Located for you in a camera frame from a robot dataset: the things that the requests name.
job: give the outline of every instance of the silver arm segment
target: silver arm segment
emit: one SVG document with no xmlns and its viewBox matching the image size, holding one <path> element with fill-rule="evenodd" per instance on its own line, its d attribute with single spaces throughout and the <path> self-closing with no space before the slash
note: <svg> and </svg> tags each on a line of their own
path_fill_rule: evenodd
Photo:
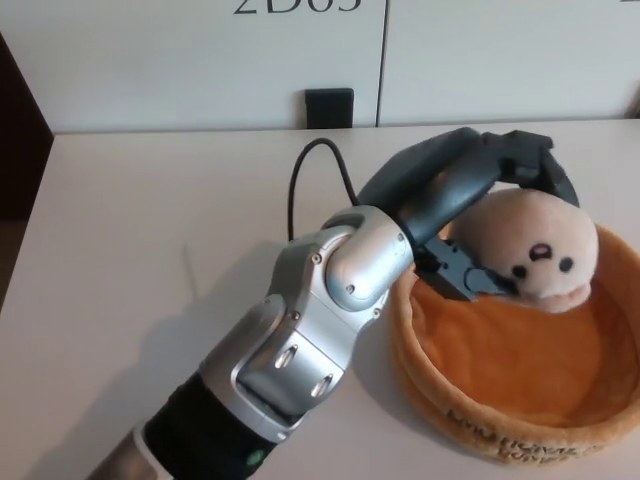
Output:
<svg viewBox="0 0 640 480">
<path fill-rule="evenodd" d="M 381 210 L 338 213 L 284 248 L 264 301 L 200 364 L 204 385 L 246 427 L 282 443 L 340 384 L 359 334 L 412 262 L 409 242 Z M 88 480 L 167 475 L 134 430 Z"/>
</svg>

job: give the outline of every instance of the wall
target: wall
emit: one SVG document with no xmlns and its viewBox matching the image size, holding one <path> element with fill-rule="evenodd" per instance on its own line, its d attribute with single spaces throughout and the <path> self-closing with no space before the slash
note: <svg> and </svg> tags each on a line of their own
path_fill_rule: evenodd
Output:
<svg viewBox="0 0 640 480">
<path fill-rule="evenodd" d="M 354 123 L 369 126 L 384 5 L 8 0 L 0 31 L 55 132 L 291 128 L 315 87 L 354 88 Z"/>
<path fill-rule="evenodd" d="M 244 1 L 4 1 L 0 31 L 56 132 L 293 128 L 314 87 L 375 123 L 385 0 Z M 380 123 L 620 117 L 638 25 L 640 2 L 390 0 Z"/>
<path fill-rule="evenodd" d="M 639 27 L 618 0 L 394 0 L 382 124 L 620 117 Z"/>
</svg>

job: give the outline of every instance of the orange plush bowl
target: orange plush bowl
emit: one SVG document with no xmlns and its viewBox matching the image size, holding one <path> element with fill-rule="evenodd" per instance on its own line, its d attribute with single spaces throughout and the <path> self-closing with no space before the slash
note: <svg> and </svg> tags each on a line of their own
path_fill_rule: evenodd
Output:
<svg viewBox="0 0 640 480">
<path fill-rule="evenodd" d="M 428 421 L 483 455 L 530 465 L 600 450 L 640 423 L 640 259 L 598 234 L 591 298 L 563 314 L 444 300 L 411 271 L 398 280 L 392 359 Z"/>
</svg>

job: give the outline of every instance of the white table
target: white table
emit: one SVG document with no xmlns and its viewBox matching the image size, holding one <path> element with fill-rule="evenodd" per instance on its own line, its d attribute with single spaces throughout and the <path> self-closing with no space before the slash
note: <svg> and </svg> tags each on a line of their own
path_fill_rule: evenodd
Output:
<svg viewBox="0 0 640 480">
<path fill-rule="evenodd" d="M 308 141 L 334 139 L 359 189 L 396 151 L 452 128 L 58 137 L 0 317 L 0 476 L 84 478 L 263 296 Z M 640 121 L 476 128 L 551 135 L 583 206 L 640 247 Z M 297 233 L 346 205 L 320 147 L 301 173 Z M 342 387 L 256 479 L 640 478 L 640 433 L 544 470 L 451 447 L 396 390 L 385 327 L 365 334 Z"/>
</svg>

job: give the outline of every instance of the plush toy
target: plush toy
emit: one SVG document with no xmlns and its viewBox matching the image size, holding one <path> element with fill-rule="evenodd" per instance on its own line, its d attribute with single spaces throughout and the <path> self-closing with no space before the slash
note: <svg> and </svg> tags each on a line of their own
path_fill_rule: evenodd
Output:
<svg viewBox="0 0 640 480">
<path fill-rule="evenodd" d="M 551 313 L 591 294 L 598 233 L 587 213 L 522 188 L 485 195 L 450 225 L 449 237 L 476 262 L 513 281 L 509 301 Z"/>
</svg>

